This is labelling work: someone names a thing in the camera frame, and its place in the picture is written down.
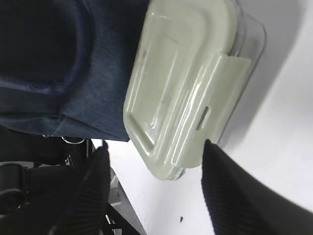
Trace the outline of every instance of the plastic container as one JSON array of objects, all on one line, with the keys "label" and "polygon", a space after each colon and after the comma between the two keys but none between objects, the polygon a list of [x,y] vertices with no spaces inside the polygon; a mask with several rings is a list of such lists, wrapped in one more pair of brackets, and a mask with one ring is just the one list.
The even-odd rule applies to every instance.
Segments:
[{"label": "plastic container", "polygon": [[124,106],[152,174],[180,178],[218,143],[266,44],[235,0],[153,0]]}]

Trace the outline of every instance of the navy bag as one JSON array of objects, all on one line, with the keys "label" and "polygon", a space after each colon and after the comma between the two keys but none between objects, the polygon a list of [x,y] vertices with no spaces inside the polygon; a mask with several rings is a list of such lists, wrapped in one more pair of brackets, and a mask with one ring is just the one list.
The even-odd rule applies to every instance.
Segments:
[{"label": "navy bag", "polygon": [[123,105],[148,0],[0,3],[0,125],[127,141]]}]

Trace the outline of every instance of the white table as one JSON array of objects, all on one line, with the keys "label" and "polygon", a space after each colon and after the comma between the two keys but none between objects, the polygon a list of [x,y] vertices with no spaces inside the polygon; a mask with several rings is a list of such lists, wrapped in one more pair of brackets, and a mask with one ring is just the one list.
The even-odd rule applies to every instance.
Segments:
[{"label": "white table", "polygon": [[[259,181],[313,211],[313,1],[241,2],[265,25],[268,45],[222,147]],[[214,234],[200,167],[162,182],[131,143],[110,141],[109,147],[112,167],[147,235]]]}]

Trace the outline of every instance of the translucent plastic box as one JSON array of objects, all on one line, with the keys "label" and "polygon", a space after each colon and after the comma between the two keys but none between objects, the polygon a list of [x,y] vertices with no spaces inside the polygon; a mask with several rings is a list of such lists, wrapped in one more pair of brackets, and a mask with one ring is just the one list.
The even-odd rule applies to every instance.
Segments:
[{"label": "translucent plastic box", "polygon": [[152,174],[179,178],[218,143],[266,45],[236,0],[153,0],[124,106]]}]

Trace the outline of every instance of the metal ring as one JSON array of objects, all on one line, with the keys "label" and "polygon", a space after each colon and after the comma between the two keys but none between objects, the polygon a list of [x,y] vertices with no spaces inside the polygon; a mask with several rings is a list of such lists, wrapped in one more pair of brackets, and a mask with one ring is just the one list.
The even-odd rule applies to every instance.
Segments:
[{"label": "metal ring", "polygon": [[69,144],[81,144],[85,141],[85,139],[79,141],[79,142],[70,142],[68,140],[65,139],[65,137],[62,136],[62,139],[64,140],[65,143],[69,143]]}]

